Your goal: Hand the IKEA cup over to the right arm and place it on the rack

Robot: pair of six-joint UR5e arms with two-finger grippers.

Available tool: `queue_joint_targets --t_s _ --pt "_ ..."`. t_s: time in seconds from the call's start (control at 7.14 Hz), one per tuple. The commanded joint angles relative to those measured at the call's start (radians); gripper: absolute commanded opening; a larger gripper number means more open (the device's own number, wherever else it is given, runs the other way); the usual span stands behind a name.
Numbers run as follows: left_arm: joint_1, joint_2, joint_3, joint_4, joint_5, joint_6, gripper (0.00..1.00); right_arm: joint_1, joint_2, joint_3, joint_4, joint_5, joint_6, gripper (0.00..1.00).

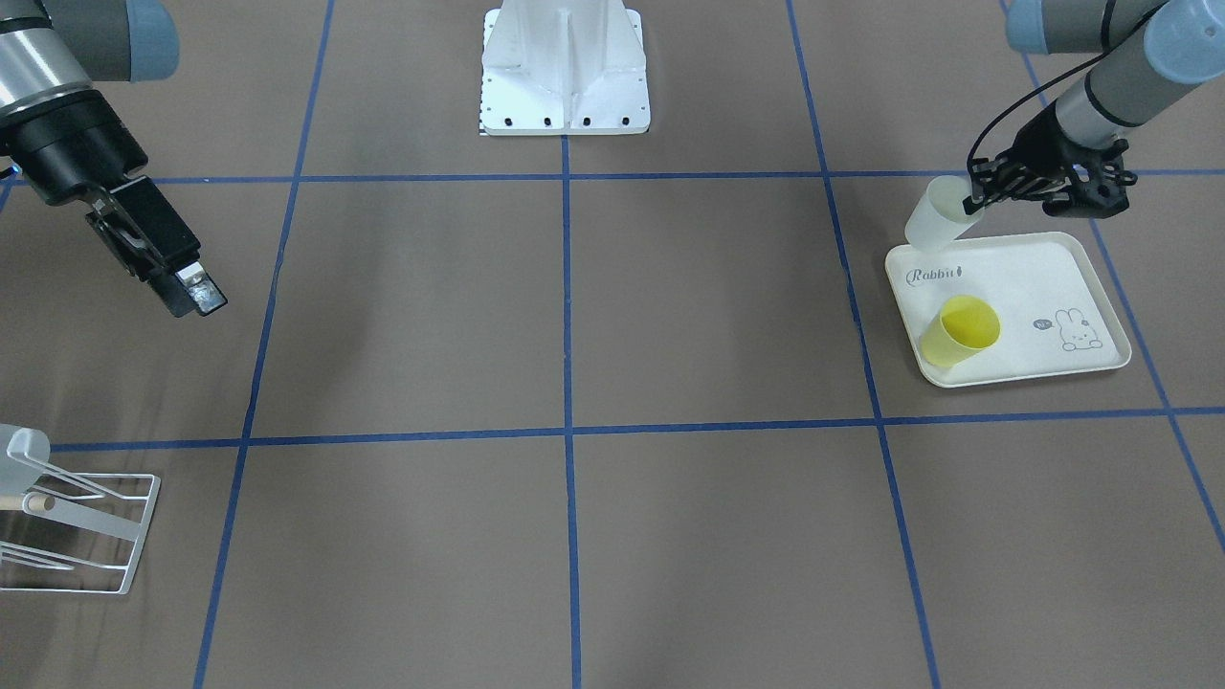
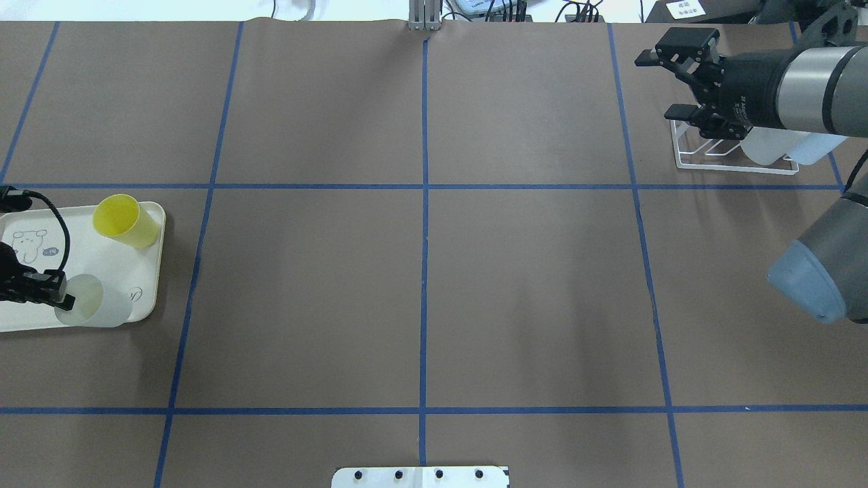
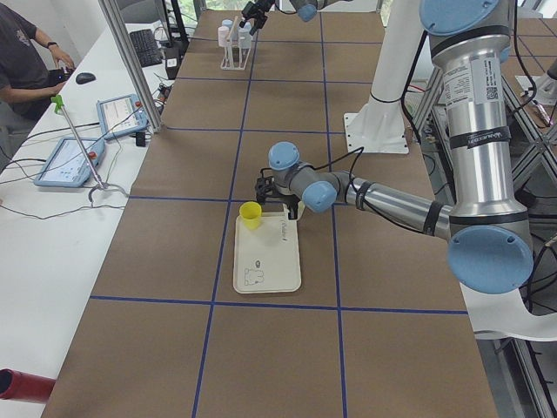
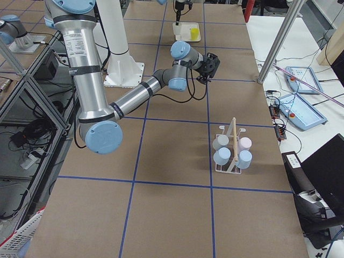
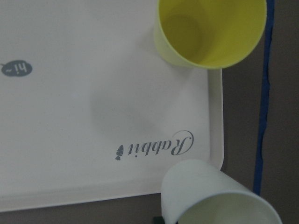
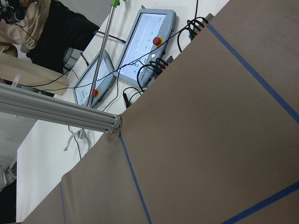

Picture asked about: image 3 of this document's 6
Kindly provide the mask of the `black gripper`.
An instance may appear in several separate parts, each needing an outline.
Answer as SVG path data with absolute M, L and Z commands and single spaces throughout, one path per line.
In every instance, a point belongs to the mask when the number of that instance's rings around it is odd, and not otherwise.
M 274 5 L 274 0 L 249 1 L 243 8 L 243 17 L 239 23 L 239 26 L 241 28 L 244 28 L 249 23 L 250 19 L 254 19 L 252 27 L 250 29 L 250 35 L 254 36 L 260 28 L 259 20 L 257 19 L 267 18 L 266 14 Z
M 288 219 L 298 218 L 299 197 L 289 189 L 277 185 L 272 175 L 265 177 L 265 199 L 284 204 L 288 211 Z

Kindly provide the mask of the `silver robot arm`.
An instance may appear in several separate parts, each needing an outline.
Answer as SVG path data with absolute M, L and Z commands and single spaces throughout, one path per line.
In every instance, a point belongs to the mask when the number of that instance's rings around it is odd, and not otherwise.
M 303 22 L 309 22 L 316 17 L 320 10 L 335 4 L 335 1 L 290 0 L 289 4 L 293 7 L 293 11 L 281 10 L 279 1 L 276 0 L 248 1 L 241 11 L 242 17 L 238 26 L 244 28 L 252 20 L 250 34 L 255 35 L 258 30 L 265 26 L 268 18 L 267 13 L 272 8 L 286 15 L 297 15 Z
M 446 240 L 448 264 L 465 286 L 490 294 L 521 287 L 534 269 L 527 209 L 514 196 L 501 64 L 514 39 L 512 1 L 398 1 L 387 25 L 370 97 L 344 116 L 348 156 L 404 153 L 402 125 L 418 141 L 422 117 L 411 114 L 406 91 L 424 47 L 434 74 L 427 98 L 442 98 L 448 147 L 423 152 L 435 199 L 425 199 L 310 165 L 290 142 L 269 152 L 255 185 L 259 202 L 276 199 L 291 219 L 303 209 L 324 212 L 336 203 L 372 212 L 407 231 Z M 443 204 L 440 197 L 451 197 Z

